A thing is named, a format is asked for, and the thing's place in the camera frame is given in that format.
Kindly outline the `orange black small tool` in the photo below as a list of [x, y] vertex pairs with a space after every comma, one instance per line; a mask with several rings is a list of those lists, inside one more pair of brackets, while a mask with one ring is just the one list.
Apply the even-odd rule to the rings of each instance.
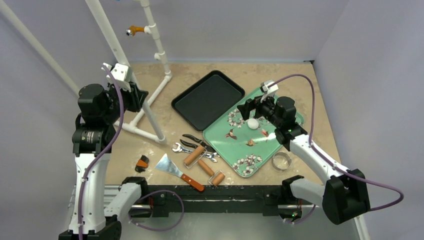
[[145, 155], [142, 155], [139, 160], [137, 161], [137, 163], [135, 164], [135, 168], [134, 170], [137, 173], [142, 173], [144, 172], [148, 167], [149, 167], [149, 158]]

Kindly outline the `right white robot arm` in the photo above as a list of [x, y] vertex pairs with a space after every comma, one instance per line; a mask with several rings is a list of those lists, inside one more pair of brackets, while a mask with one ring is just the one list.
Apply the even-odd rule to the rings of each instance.
[[371, 210], [364, 174], [339, 165], [327, 154], [321, 153], [310, 133], [296, 122], [295, 101], [286, 96], [273, 99], [248, 99], [237, 109], [244, 120], [251, 111], [254, 118], [265, 118], [274, 127], [275, 138], [286, 150], [298, 156], [322, 181], [316, 184], [301, 175], [281, 183], [280, 196], [288, 204], [305, 200], [323, 209], [326, 217], [339, 225]]

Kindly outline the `wooden dough roller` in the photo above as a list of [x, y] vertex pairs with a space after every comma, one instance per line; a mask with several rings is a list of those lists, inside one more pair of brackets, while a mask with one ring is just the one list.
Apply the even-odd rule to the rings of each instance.
[[186, 168], [191, 168], [194, 165], [198, 165], [208, 176], [208, 183], [213, 186], [218, 186], [224, 179], [225, 175], [222, 171], [217, 170], [213, 171], [203, 160], [207, 153], [206, 149], [199, 145], [194, 150], [188, 151], [189, 155], [183, 160], [183, 163]]

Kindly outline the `orange faucet tap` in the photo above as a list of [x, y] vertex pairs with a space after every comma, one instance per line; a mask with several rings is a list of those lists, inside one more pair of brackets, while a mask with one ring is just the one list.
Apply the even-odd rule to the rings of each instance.
[[125, 31], [125, 34], [128, 37], [134, 37], [137, 33], [145, 33], [149, 35], [151, 32], [148, 26], [135, 26], [135, 25], [131, 25]]

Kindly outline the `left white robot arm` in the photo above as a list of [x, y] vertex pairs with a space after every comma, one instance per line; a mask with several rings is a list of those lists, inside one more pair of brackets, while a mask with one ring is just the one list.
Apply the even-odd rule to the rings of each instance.
[[149, 199], [143, 177], [127, 177], [118, 194], [105, 205], [105, 179], [112, 145], [119, 130], [114, 123], [125, 111], [138, 112], [149, 93], [134, 82], [124, 87], [108, 88], [93, 83], [78, 93], [80, 113], [75, 119], [72, 152], [77, 171], [75, 202], [68, 229], [60, 240], [119, 240], [124, 215], [133, 203], [142, 205]]

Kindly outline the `white dough ball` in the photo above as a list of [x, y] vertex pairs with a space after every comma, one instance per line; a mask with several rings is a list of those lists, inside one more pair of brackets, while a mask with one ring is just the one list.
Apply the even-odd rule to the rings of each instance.
[[256, 130], [259, 128], [259, 122], [257, 119], [255, 118], [250, 118], [246, 121], [247, 126], [251, 129], [251, 130]]

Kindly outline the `green floral tray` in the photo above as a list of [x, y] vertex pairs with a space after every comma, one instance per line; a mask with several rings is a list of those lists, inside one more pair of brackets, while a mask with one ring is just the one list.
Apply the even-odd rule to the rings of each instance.
[[282, 147], [269, 121], [260, 117], [258, 127], [251, 129], [237, 109], [261, 94], [257, 87], [203, 131], [203, 139], [243, 178], [255, 174]]

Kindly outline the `black handled pliers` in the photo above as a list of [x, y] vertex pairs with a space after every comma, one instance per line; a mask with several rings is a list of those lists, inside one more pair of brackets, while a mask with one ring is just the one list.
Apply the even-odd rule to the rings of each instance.
[[216, 152], [215, 149], [212, 146], [208, 145], [204, 140], [199, 139], [199, 138], [195, 137], [194, 135], [186, 133], [186, 134], [183, 134], [182, 137], [191, 140], [191, 142], [190, 142], [190, 141], [180, 139], [180, 143], [183, 144], [186, 147], [191, 147], [191, 148], [196, 149], [199, 145], [201, 145], [208, 152], [211, 152], [211, 153]]

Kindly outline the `silver open-end wrench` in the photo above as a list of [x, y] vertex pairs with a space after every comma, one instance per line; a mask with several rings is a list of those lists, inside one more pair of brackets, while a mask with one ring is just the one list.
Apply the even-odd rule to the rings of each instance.
[[[174, 145], [173, 145], [173, 148], [172, 148], [172, 151], [174, 152], [174, 153], [188, 153], [188, 154], [191, 154], [194, 150], [192, 150], [192, 149], [188, 149], [188, 148], [186, 148], [186, 147], [183, 147], [180, 143], [178, 143], [178, 142], [176, 142]], [[200, 154], [200, 158], [207, 158], [207, 159], [210, 159], [213, 163], [217, 163], [218, 162], [218, 160], [216, 159], [216, 158], [220, 158], [221, 156], [220, 155], [218, 155], [216, 152], [212, 152], [212, 153], [210, 153], [210, 152], [205, 152], [205, 153], [201, 153]]]

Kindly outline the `black plastic tray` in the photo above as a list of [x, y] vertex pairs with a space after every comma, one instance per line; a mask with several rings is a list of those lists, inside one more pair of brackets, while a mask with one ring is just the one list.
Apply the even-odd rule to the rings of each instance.
[[212, 70], [171, 101], [171, 107], [202, 132], [245, 96], [245, 90], [219, 70]]

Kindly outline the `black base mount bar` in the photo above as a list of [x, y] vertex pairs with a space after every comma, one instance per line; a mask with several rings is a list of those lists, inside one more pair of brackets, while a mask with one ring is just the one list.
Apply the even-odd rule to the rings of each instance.
[[291, 217], [312, 204], [288, 199], [278, 185], [206, 185], [198, 191], [190, 185], [154, 185], [143, 181], [142, 196], [129, 211], [134, 218], [168, 217], [171, 213], [261, 214], [264, 217]]

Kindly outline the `aluminium rail frame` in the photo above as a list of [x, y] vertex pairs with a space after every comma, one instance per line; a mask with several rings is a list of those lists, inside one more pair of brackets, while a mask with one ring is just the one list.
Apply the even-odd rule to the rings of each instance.
[[[122, 185], [106, 185], [99, 190], [89, 191], [85, 193], [82, 199], [79, 199], [79, 189], [74, 192], [74, 214], [73, 218], [77, 218], [78, 204], [82, 204], [82, 219], [86, 222], [89, 217], [104, 216], [106, 219], [105, 227], [100, 230], [89, 230], [84, 235], [84, 239], [105, 240], [107, 230], [115, 229], [113, 239], [119, 239], [121, 235], [121, 224], [126, 214], [130, 216], [130, 210], [139, 197], [142, 196], [142, 182], [123, 182]], [[306, 215], [302, 211], [294, 211], [290, 217], [279, 216], [287, 224], [297, 224], [306, 219]]]

